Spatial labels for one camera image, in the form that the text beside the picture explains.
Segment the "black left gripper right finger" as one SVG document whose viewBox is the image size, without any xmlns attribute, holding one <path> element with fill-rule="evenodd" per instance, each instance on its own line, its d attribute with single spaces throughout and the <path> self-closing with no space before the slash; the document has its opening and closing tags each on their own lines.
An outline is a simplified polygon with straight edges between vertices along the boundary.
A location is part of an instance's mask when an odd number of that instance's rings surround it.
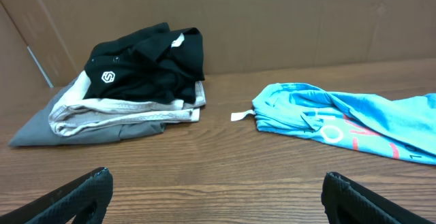
<svg viewBox="0 0 436 224">
<path fill-rule="evenodd" d="M 325 175 L 321 202 L 330 224 L 432 223 L 337 172 Z"/>
</svg>

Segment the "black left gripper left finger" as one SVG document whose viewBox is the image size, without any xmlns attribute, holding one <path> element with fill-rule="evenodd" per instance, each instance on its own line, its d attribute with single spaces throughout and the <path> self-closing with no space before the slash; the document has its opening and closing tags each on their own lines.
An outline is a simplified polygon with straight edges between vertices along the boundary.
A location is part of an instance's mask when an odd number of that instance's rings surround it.
<svg viewBox="0 0 436 224">
<path fill-rule="evenodd" d="M 1 216 L 1 222 L 101 224 L 112 195 L 112 174 L 99 167 Z"/>
</svg>

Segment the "light blue printed t-shirt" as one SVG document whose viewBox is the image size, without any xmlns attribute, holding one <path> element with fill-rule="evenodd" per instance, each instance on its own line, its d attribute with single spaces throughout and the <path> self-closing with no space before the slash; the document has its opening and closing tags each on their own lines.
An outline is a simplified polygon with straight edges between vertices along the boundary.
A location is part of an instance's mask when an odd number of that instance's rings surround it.
<svg viewBox="0 0 436 224">
<path fill-rule="evenodd" d="M 290 135 L 427 165 L 435 164 L 435 94 L 389 100 L 325 91 L 305 83 L 269 84 L 252 109 L 258 131 Z"/>
</svg>

